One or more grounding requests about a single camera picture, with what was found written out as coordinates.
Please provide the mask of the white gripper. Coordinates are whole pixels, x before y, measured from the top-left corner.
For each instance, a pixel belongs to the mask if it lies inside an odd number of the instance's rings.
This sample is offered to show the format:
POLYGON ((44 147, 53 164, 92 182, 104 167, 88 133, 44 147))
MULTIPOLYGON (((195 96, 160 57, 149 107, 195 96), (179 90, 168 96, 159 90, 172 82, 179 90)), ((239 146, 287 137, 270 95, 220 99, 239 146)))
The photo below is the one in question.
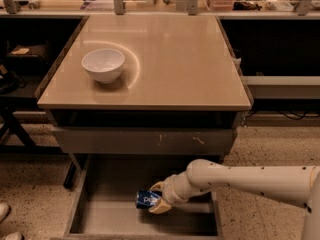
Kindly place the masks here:
POLYGON ((186 203, 187 200, 180 197, 176 191, 176 175, 167 177, 163 182, 157 182, 150 187, 151 191, 162 192, 160 198, 154 206, 148 209, 152 214, 163 214, 168 212, 172 205, 186 203))

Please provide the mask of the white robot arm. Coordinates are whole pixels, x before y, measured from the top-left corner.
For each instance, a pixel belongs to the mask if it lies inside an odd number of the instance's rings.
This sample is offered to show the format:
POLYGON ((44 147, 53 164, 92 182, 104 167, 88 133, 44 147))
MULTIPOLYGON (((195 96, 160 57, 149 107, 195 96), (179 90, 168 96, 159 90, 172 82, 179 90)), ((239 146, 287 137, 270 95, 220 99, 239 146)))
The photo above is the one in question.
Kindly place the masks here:
POLYGON ((320 167, 257 166, 232 167, 197 159, 185 171, 154 184, 162 196, 149 209, 162 214, 216 187, 228 186, 305 210, 301 240, 320 239, 320 167))

